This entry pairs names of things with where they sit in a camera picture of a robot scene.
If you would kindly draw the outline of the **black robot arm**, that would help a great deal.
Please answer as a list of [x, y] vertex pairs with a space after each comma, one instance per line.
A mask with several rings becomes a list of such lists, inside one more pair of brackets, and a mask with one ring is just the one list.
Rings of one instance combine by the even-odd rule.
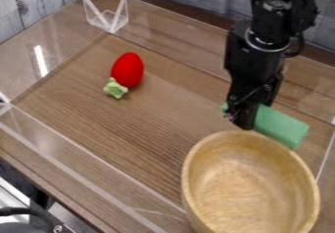
[[283, 82], [285, 60], [305, 47], [303, 33], [315, 25], [315, 0], [250, 0], [251, 18], [229, 32], [225, 69], [233, 80], [226, 114], [253, 129], [262, 106], [270, 106]]

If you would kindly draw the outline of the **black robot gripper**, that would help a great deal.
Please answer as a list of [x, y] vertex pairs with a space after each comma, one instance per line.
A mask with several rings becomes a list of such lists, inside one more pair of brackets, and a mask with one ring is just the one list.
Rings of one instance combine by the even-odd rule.
[[223, 104], [230, 122], [245, 130], [254, 128], [261, 104], [271, 107], [283, 83], [283, 53], [289, 37], [265, 40], [251, 29], [251, 21], [238, 21], [229, 32], [225, 68], [233, 84]]

